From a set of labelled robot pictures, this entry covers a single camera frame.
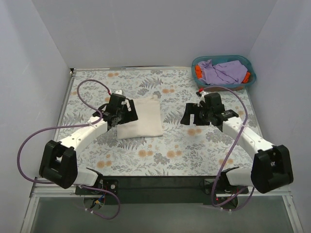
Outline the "cream white t shirt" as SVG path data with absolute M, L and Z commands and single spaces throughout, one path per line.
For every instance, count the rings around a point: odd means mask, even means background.
M 159 137 L 163 135 L 157 95 L 133 99 L 138 120 L 117 126 L 117 138 Z

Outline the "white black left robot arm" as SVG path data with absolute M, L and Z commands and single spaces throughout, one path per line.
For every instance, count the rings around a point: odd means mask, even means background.
M 86 126 L 58 142 L 51 140 L 45 145 L 39 175 L 63 189 L 85 185 L 92 194 L 99 194 L 104 187 L 99 179 L 101 174 L 90 168 L 79 168 L 77 156 L 111 128 L 136 120 L 134 101 L 120 94 L 111 94 L 109 103 L 99 107 Z

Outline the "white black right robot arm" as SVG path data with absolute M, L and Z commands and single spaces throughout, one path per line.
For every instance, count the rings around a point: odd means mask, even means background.
M 204 92 L 198 103 L 187 103 L 180 123 L 217 127 L 253 160 L 250 169 L 234 167 L 218 172 L 215 182 L 220 181 L 224 192 L 231 193 L 237 186 L 251 186 L 265 194 L 294 181 L 287 147 L 276 146 L 247 127 L 235 111 L 225 109 L 219 93 Z

